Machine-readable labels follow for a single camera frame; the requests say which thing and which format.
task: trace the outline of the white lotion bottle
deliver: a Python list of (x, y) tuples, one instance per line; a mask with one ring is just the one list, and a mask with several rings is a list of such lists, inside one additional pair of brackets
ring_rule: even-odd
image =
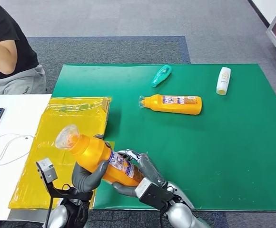
[(227, 94), (231, 75), (231, 69), (227, 67), (222, 68), (218, 76), (218, 85), (216, 86), (216, 93), (219, 95)]

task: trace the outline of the clear bottle cap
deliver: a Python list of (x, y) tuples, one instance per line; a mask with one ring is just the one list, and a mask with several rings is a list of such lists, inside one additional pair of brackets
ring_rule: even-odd
[(139, 108), (144, 108), (144, 97), (144, 96), (140, 96), (139, 97)]
[(71, 149), (79, 140), (79, 136), (80, 134), (76, 125), (66, 126), (57, 136), (55, 147), (62, 150)]

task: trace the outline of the orange plastic bottle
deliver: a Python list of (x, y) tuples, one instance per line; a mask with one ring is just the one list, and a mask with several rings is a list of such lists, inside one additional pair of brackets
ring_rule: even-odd
[(199, 96), (162, 96), (139, 97), (140, 108), (153, 111), (198, 115), (202, 110), (202, 99)]
[(103, 179), (110, 184), (116, 181), (126, 186), (138, 186), (143, 178), (137, 166), (107, 147), (103, 140), (79, 134), (73, 124), (60, 132), (55, 146), (69, 150), (79, 166), (89, 172), (94, 172), (101, 161), (109, 161)]

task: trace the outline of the black t-shirt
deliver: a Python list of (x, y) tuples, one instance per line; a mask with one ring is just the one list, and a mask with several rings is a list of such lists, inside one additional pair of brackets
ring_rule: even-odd
[(12, 76), (39, 65), (36, 53), (29, 45), (20, 26), (0, 6), (0, 42), (5, 40), (15, 41), (17, 51), (17, 62), (13, 73), (5, 75), (0, 72), (0, 78)]

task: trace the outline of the yellow bag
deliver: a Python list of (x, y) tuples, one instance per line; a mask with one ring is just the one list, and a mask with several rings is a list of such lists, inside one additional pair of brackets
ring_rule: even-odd
[[(58, 133), (69, 124), (78, 126), (88, 136), (104, 134), (108, 117), (110, 98), (76, 97), (51, 98), (42, 115), (31, 150), (15, 188), (10, 209), (48, 209), (50, 196), (36, 171), (36, 162), (49, 158), (54, 166), (58, 179), (56, 188), (64, 183), (71, 185), (74, 158), (67, 151), (55, 148)], [(58, 199), (54, 199), (54, 207)]]

